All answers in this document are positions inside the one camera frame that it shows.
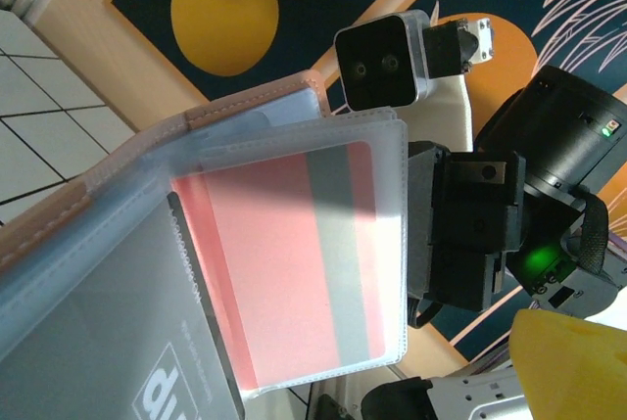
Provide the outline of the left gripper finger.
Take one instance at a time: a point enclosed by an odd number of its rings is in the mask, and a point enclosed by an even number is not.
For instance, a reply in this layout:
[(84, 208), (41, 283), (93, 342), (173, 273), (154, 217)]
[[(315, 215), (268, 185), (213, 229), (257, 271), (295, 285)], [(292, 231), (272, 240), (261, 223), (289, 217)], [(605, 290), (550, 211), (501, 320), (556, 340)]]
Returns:
[(535, 419), (624, 419), (626, 332), (540, 309), (514, 317), (509, 352)]

